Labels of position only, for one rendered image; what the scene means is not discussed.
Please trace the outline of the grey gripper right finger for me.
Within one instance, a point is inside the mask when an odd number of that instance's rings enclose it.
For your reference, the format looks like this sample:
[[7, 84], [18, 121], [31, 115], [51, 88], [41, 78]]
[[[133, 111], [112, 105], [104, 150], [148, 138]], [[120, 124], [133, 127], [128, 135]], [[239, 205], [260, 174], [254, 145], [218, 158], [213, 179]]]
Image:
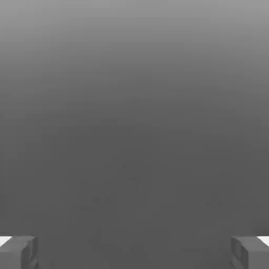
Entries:
[[269, 269], [269, 236], [233, 236], [232, 269]]

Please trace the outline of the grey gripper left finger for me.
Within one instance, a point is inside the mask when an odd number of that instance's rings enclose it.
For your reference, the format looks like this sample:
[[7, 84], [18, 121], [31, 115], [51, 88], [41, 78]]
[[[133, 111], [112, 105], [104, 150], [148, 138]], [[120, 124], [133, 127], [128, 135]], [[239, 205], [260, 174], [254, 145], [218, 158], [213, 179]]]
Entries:
[[0, 269], [39, 269], [38, 237], [0, 236]]

